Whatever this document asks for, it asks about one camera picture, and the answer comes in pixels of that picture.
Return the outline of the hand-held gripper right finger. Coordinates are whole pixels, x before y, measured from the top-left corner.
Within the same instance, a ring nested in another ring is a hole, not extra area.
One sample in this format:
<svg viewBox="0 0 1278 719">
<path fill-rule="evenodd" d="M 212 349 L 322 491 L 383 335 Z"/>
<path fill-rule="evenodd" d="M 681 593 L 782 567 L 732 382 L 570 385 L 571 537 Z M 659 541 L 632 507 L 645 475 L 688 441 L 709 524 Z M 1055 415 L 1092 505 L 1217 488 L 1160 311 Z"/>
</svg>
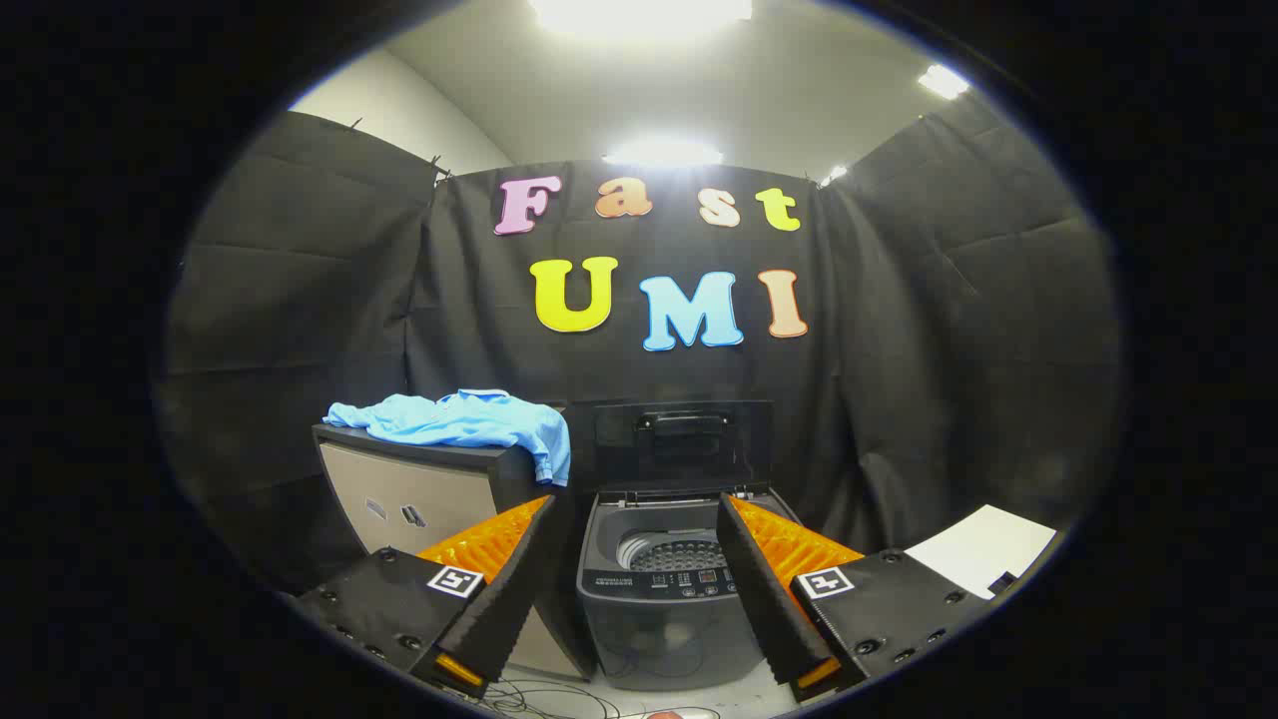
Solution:
<svg viewBox="0 0 1278 719">
<path fill-rule="evenodd" d="M 720 497 L 717 536 L 755 642 L 799 701 L 918 663 L 987 610 L 907 552 L 863 554 L 737 496 Z"/>
</svg>

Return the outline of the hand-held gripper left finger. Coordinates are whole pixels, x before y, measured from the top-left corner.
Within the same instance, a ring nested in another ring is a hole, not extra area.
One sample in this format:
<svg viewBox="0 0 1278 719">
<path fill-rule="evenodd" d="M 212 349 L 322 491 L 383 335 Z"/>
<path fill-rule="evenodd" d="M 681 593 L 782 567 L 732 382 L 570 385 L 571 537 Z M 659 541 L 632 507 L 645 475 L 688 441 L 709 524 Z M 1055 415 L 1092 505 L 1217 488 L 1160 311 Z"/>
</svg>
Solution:
<svg viewBox="0 0 1278 719">
<path fill-rule="evenodd" d="M 483 699 L 550 582 L 542 563 L 556 549 L 557 501 L 542 496 L 427 550 L 371 550 L 294 608 L 397 673 Z"/>
</svg>

